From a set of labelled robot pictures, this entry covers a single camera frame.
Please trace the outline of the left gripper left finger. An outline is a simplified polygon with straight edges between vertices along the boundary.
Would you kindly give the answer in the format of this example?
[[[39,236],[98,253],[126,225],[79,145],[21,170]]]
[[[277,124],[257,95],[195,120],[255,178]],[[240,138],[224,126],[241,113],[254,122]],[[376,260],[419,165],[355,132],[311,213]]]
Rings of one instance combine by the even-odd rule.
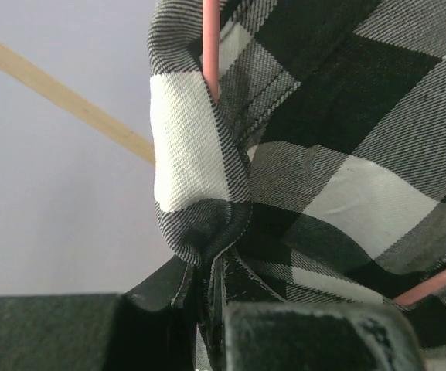
[[[195,326],[119,294],[0,297],[0,370],[193,370]]]

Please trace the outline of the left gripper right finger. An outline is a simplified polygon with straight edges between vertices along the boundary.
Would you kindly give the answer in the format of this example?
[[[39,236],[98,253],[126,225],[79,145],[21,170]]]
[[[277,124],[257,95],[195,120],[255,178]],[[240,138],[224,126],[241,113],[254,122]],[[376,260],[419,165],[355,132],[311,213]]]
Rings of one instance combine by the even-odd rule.
[[[228,370],[426,368],[407,320],[384,305],[236,303],[224,314]]]

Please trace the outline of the black white checkered shirt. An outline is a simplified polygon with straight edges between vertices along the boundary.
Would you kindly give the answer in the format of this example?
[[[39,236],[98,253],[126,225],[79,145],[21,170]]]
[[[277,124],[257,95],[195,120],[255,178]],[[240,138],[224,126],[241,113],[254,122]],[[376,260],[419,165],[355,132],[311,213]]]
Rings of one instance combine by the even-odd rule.
[[[200,1],[148,31],[154,199],[198,274],[201,368],[232,301],[396,297],[446,271],[446,1]]]

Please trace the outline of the pink wire hanger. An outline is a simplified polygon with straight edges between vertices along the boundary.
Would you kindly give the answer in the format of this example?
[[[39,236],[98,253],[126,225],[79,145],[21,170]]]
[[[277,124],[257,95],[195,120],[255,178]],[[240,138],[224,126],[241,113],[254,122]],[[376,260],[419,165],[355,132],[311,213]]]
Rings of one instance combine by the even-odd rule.
[[[203,76],[215,102],[219,99],[220,1],[203,0]],[[446,270],[394,298],[399,305],[413,305],[446,288]]]

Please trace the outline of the wooden clothes rack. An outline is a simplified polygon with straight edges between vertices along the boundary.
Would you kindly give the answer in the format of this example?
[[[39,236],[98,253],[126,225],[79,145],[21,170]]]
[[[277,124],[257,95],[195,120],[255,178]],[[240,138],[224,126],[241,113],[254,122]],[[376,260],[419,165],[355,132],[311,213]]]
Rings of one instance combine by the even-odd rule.
[[[153,144],[0,43],[0,70],[80,119],[129,152],[155,163]]]

